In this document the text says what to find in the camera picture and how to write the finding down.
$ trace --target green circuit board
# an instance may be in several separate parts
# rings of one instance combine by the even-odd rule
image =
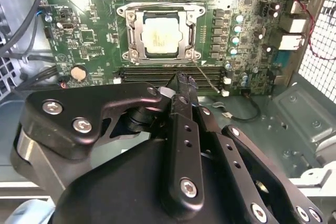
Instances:
[[[287,1],[42,0],[40,7],[44,17],[51,17],[50,20],[45,18],[45,34],[60,75],[72,76],[68,81],[69,87],[141,80],[160,86],[165,84],[174,71],[180,69],[195,76],[203,94],[214,94],[202,73],[195,67],[196,63],[219,89],[235,95],[240,94],[242,88],[250,88],[253,94],[268,94],[271,91],[269,73],[277,51],[273,48],[268,52],[265,45],[268,45],[271,31],[278,28],[279,17],[260,13],[260,5],[276,2],[280,5],[278,13],[281,16]],[[186,12],[183,8],[190,4],[201,7],[202,15],[190,25],[188,32],[191,37],[188,48],[197,52],[195,54],[200,54],[198,58],[185,61],[177,59],[176,55],[162,54],[162,49],[157,47],[162,44],[159,41],[146,48],[147,55],[154,55],[152,59],[140,62],[126,59],[125,54],[132,47],[132,35],[127,28],[127,18],[121,15],[119,9],[132,3],[142,3],[144,7],[139,10],[144,10],[145,15],[146,12],[157,11],[155,18],[162,15],[159,12],[166,12],[165,17],[174,10],[174,15]],[[160,30],[155,29],[157,26],[152,26],[149,33],[161,36],[157,35]],[[257,38],[255,32],[262,34],[262,39]],[[155,51],[155,54],[150,54],[149,50],[158,50],[160,53]],[[71,72],[78,66],[82,72]],[[231,83],[225,84],[224,76],[230,78]]]

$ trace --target mesh panel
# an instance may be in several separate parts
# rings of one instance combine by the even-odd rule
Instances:
[[[336,57],[336,0],[325,0],[311,37],[314,51],[327,59]],[[336,103],[336,60],[327,61],[306,50],[299,74]]]

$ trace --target black metal bracket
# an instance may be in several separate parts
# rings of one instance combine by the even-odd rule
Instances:
[[[240,129],[218,127],[210,110],[199,105],[192,77],[177,73],[166,88],[170,94],[145,82],[33,93],[26,101],[12,163],[20,174],[50,191],[55,201],[63,195],[64,204],[72,201],[69,192],[63,193],[66,188],[79,177],[95,174],[88,164],[94,146],[147,131],[151,138],[161,138],[150,143],[164,144],[158,197],[175,220],[195,220],[205,208],[211,212],[205,206],[206,197],[212,197],[205,194],[209,179],[204,174],[209,174],[202,157],[207,156],[219,168],[222,197],[230,196],[225,209],[232,223],[325,223],[318,208]],[[49,101],[60,104],[61,112],[47,113],[43,104]],[[76,119],[85,119],[90,129],[76,129]],[[123,157],[131,162],[136,155],[122,154],[115,164],[124,164]]]

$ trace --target screw hole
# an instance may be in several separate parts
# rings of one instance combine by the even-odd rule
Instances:
[[[241,168],[241,166],[240,166],[240,164],[239,164],[238,162],[234,161],[233,163],[235,164],[235,166],[236,166],[238,169]]]
[[[185,141],[184,141],[184,144],[185,144],[185,146],[187,146],[187,147],[192,147],[192,146],[193,146],[188,140],[185,140]]]
[[[184,126],[184,129],[185,129],[186,131],[188,131],[188,132],[191,132],[191,128],[190,128],[188,125],[185,125],[185,126]]]

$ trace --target cpu socket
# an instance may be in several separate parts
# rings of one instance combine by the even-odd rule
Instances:
[[[130,3],[117,9],[126,19],[129,50],[122,58],[137,64],[187,63],[201,58],[195,50],[196,22],[205,14],[192,3]]]

